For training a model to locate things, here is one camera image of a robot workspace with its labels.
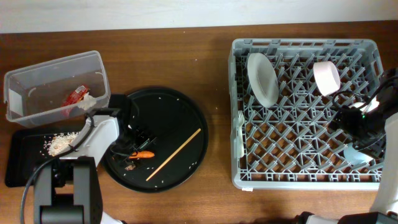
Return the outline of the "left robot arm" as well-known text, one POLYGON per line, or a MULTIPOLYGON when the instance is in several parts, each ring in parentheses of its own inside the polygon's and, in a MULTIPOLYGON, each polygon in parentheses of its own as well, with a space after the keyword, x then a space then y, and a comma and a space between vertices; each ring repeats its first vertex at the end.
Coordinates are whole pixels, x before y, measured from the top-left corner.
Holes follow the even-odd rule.
POLYGON ((103 210, 97 166, 111 146, 133 152, 135 127, 148 110, 144 100, 117 94, 86 114, 78 136, 27 181, 34 188, 34 223, 119 223, 103 210))

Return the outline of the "pink-white bowl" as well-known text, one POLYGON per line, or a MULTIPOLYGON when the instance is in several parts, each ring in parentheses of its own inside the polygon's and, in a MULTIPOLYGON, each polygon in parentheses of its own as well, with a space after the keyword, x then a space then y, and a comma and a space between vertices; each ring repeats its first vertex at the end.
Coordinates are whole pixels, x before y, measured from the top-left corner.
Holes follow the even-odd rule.
POLYGON ((314 63, 313 75, 318 90, 323 96, 331 95, 340 89, 340 76, 336 66, 331 61, 314 63))

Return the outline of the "orange carrot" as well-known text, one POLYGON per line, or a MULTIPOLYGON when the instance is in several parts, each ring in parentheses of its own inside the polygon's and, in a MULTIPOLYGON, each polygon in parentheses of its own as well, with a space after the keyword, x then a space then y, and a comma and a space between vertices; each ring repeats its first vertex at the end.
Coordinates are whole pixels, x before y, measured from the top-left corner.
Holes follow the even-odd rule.
POLYGON ((155 154, 150 151, 133 152, 129 158, 130 159, 148 159, 154 157, 155 154))

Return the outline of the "grey plate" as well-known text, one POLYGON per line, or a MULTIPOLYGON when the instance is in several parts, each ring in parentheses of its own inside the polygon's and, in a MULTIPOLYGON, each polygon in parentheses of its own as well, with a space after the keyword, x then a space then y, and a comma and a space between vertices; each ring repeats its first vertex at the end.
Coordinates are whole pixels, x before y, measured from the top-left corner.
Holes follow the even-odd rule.
POLYGON ((270 60, 261 53, 253 53, 247 63, 249 83, 258 102, 265 108, 277 103, 279 86, 270 60))

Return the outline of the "white tissue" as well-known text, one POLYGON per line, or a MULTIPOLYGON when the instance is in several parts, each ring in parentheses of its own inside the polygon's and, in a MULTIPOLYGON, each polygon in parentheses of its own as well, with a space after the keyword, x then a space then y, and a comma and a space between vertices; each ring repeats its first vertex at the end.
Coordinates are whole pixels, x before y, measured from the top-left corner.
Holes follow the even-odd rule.
POLYGON ((96 104, 96 99, 92 97, 89 93, 86 93, 83 99, 79 102, 78 107, 85 111, 89 110, 96 104))

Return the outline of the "red snack wrapper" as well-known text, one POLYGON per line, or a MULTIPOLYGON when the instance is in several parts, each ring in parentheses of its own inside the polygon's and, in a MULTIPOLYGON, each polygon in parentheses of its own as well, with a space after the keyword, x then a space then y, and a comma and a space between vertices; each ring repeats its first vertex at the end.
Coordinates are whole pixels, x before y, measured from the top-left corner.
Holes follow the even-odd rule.
POLYGON ((69 117, 71 111, 74 109, 75 104, 79 103, 84 99, 84 96, 89 93, 90 89, 87 85, 80 85, 77 89, 73 90, 62 103, 62 107, 67 107, 62 110, 62 114, 65 117, 69 117))

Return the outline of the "brown walnut piece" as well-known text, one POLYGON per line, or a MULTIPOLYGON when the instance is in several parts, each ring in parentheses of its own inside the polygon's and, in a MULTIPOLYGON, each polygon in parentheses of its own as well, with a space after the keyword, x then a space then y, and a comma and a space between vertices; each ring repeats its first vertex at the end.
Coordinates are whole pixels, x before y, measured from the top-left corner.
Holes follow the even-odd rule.
POLYGON ((133 165, 128 165, 128 166, 125 167, 125 169, 127 171, 134 170, 135 168, 136 168, 136 166, 134 164, 133 165))

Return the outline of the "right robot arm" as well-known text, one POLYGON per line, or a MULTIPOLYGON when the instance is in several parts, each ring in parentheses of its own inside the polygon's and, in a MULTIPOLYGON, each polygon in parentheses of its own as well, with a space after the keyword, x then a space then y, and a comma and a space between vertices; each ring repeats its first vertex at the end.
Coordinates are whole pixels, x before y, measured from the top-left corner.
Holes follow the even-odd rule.
POLYGON ((345 215, 338 220, 310 212, 296 216, 296 223, 397 223, 397 69, 386 70, 376 91, 358 108, 333 106, 332 120, 352 136, 353 147, 375 159, 383 159, 376 198, 367 213, 345 215))

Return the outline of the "white plastic fork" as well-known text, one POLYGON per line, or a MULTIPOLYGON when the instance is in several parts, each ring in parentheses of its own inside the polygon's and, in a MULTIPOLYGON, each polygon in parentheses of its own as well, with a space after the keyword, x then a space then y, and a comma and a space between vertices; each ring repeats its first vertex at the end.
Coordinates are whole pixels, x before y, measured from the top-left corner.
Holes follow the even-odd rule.
POLYGON ((244 156, 244 143, 243 143, 243 132, 242 128, 244 125, 244 113, 239 110, 238 111, 238 127, 237 127, 237 138, 238 138, 238 157, 242 158, 244 156))

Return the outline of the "light blue cup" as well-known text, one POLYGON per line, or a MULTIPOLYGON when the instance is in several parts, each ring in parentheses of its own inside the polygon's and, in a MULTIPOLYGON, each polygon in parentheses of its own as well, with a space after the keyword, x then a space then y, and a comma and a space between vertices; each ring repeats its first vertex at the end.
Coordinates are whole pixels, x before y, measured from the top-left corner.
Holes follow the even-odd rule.
POLYGON ((355 150, 352 142, 348 143, 347 147, 343 150, 343 156, 352 166, 368 163, 373 160, 372 157, 355 150))

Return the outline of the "food scraps rice and pasta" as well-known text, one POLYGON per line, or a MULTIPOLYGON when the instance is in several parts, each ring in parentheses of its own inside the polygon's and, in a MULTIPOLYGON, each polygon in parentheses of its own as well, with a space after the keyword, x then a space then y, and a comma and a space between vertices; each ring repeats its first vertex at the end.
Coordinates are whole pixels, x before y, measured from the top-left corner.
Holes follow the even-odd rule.
POLYGON ((69 148, 72 141, 78 136, 78 132, 60 133, 44 137, 42 152, 50 156, 56 156, 69 148))

